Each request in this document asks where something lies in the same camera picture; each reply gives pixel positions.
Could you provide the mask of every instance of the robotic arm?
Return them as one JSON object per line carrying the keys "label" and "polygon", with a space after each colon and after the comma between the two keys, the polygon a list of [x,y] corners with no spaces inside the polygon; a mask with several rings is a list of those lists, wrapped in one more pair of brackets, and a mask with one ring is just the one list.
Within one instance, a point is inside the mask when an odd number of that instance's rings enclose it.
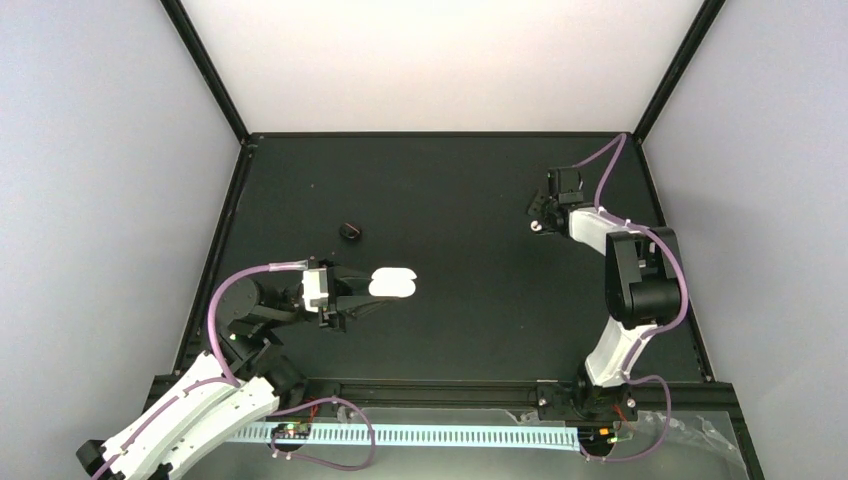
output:
{"label": "robotic arm", "polygon": [[[527,213],[539,235],[559,233],[590,246],[605,258],[609,318],[601,338],[577,372],[575,411],[586,418],[608,412],[626,393],[630,369],[650,340],[645,333],[674,319],[680,308],[677,275],[657,245],[638,230],[622,226],[603,208],[584,203],[576,168],[548,171],[547,194],[537,191]],[[679,258],[670,228],[652,231]]]}
{"label": "robotic arm", "polygon": [[175,480],[235,432],[302,403],[305,377],[283,355],[279,327],[316,321],[345,331],[348,320],[415,292],[405,268],[372,275],[329,261],[304,265],[300,283],[277,289],[250,278],[233,283],[216,315],[218,341],[237,385],[203,352],[141,417],[106,441],[89,440],[77,458],[99,480]]}

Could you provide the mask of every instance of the gray wall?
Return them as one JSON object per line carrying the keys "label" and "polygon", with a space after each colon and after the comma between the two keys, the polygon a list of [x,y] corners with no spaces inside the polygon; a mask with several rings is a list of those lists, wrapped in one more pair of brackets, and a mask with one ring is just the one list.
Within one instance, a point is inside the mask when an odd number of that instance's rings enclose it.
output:
{"label": "gray wall", "polygon": [[766,477],[844,478],[848,4],[805,3],[727,2],[646,150]]}
{"label": "gray wall", "polygon": [[171,366],[238,145],[159,2],[0,22],[0,478],[82,479]]}

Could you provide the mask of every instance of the white wall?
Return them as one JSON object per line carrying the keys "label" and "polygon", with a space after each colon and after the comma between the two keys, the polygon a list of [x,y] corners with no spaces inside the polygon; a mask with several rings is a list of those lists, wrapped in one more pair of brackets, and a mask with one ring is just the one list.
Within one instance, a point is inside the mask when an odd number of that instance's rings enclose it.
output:
{"label": "white wall", "polygon": [[702,0],[185,0],[250,131],[631,131]]}
{"label": "white wall", "polygon": [[846,24],[838,0],[727,2],[646,144],[770,479],[848,467]]}
{"label": "white wall", "polygon": [[83,479],[171,367],[238,152],[156,1],[0,7],[0,478]]}

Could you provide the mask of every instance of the black table surface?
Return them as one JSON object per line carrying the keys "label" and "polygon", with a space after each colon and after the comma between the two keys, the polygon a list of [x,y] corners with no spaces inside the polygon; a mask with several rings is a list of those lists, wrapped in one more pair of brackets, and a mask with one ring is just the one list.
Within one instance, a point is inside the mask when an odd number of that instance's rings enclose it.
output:
{"label": "black table surface", "polygon": [[[607,321],[604,259],[568,238],[533,235],[525,210],[548,167],[576,163],[612,137],[265,135],[217,282],[252,265],[309,257],[417,273],[412,297],[349,323],[346,334],[285,327],[288,356],[308,377],[570,379]],[[583,169],[587,198],[608,159]],[[656,225],[650,188],[628,141],[602,203]],[[360,242],[339,236],[345,222],[362,227]],[[259,279],[299,281],[294,273]],[[691,328],[653,339],[633,375],[700,381]]]}

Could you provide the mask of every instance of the black metal frame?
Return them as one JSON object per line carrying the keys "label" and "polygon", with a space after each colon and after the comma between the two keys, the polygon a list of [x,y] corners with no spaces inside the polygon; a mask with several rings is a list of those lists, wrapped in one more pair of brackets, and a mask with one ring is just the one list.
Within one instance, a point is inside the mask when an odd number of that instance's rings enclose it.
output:
{"label": "black metal frame", "polygon": [[[241,197],[245,181],[250,171],[253,158],[253,150],[256,148],[254,140],[258,139],[259,133],[250,134],[241,120],[235,104],[227,93],[224,84],[218,75],[211,58],[203,47],[197,31],[192,26],[191,20],[180,0],[161,0],[162,5],[168,12],[174,26],[179,32],[189,53],[194,59],[198,69],[203,75],[221,111],[224,113],[236,138],[241,143],[236,162],[235,171],[227,190],[227,196],[218,220],[218,226],[212,239],[212,245],[203,268],[200,283],[197,289],[194,303],[192,305],[189,320],[186,325],[182,341],[174,364],[174,375],[156,377],[150,390],[148,402],[151,405],[161,396],[178,378],[182,370],[188,368],[195,357],[204,348],[201,327],[196,322],[203,309],[208,305],[215,286],[218,273],[220,257],[226,245],[227,237],[235,216],[236,207]],[[680,48],[668,70],[662,78],[656,92],[646,108],[639,124],[636,126],[633,138],[637,155],[649,182],[651,199],[657,214],[659,224],[665,226],[665,218],[653,185],[652,177],[648,170],[642,143],[651,130],[651,127],[659,117],[663,107],[670,98],[675,86],[683,75],[689,62],[692,60],[698,46],[706,35],[709,27],[720,11],[724,0],[705,0],[699,10],[692,26],[686,34]],[[463,135],[463,132],[452,132],[451,135]],[[551,135],[563,135],[562,133],[549,133]],[[309,134],[282,134],[263,133],[268,136],[308,136]],[[392,135],[391,133],[338,133],[340,136],[369,136],[369,135]],[[409,135],[409,133],[397,133],[397,135]],[[527,132],[508,133],[492,132],[492,136],[527,135]],[[675,409],[690,411],[725,411],[736,435],[737,443],[745,458],[748,476],[752,480],[765,478],[759,461],[754,451],[751,437],[748,433],[745,419],[739,407],[739,402],[729,383],[715,382],[713,371],[707,356],[703,338],[696,323],[694,314],[687,319],[692,324],[692,332],[695,340],[697,358],[701,363],[704,374],[702,383],[672,382],[670,388],[674,399]],[[327,396],[331,394],[342,396],[354,401],[361,406],[392,406],[392,407],[430,407],[430,408],[503,408],[514,411],[527,411],[536,409],[540,417],[547,419],[563,420],[567,424],[587,426],[593,422],[576,417],[570,405],[567,404],[570,382],[417,382],[417,381],[362,381],[345,379],[310,379],[309,394],[314,396]],[[633,390],[633,398],[637,405],[643,409],[663,410],[665,399],[659,386],[644,385]],[[627,416],[635,415],[630,410]],[[594,423],[608,423],[609,419],[601,418]]]}
{"label": "black metal frame", "polygon": [[695,52],[707,35],[707,31],[709,31],[713,20],[718,16],[718,12],[721,11],[722,6],[724,6],[724,0],[705,0],[703,5],[701,5],[701,9],[695,15],[692,26],[689,27],[686,36],[683,37],[680,48],[674,54],[671,65],[668,66],[668,70],[666,70],[665,75],[660,80],[660,85],[657,87],[656,92],[654,92],[650,103],[648,103],[648,108],[642,114],[639,124],[636,125],[636,130],[633,130],[633,137],[636,138],[638,143],[641,144],[645,141],[648,132],[651,131],[651,127],[654,126],[654,123],[660,117],[663,107],[665,107],[668,99],[671,98],[674,87],[677,86],[677,82],[683,77],[683,72],[695,56]]}
{"label": "black metal frame", "polygon": [[203,42],[200,41],[200,36],[197,34],[197,30],[194,29],[194,25],[192,25],[191,20],[188,18],[188,12],[186,12],[183,2],[180,0],[161,1],[162,6],[165,7],[165,11],[168,12],[168,16],[171,17],[171,22],[173,22],[174,27],[176,27],[177,32],[179,32],[180,37],[182,37],[183,43],[185,43],[185,46],[188,49],[188,53],[190,53],[191,58],[194,59],[197,69],[200,70],[201,75],[203,75],[203,80],[205,80],[206,85],[209,86],[212,96],[215,97],[215,101],[218,102],[218,106],[221,107],[221,112],[223,112],[224,117],[227,118],[230,128],[233,129],[233,133],[235,133],[239,143],[243,144],[247,140],[249,133],[247,131],[247,127],[241,120],[241,116],[239,115],[238,110],[236,110],[236,105],[233,103],[233,99],[230,98],[230,94],[227,93],[227,89],[224,87],[224,82],[221,80],[221,76],[218,75],[215,65],[212,64],[212,59],[209,58],[209,54],[206,52],[206,47],[204,47]]}

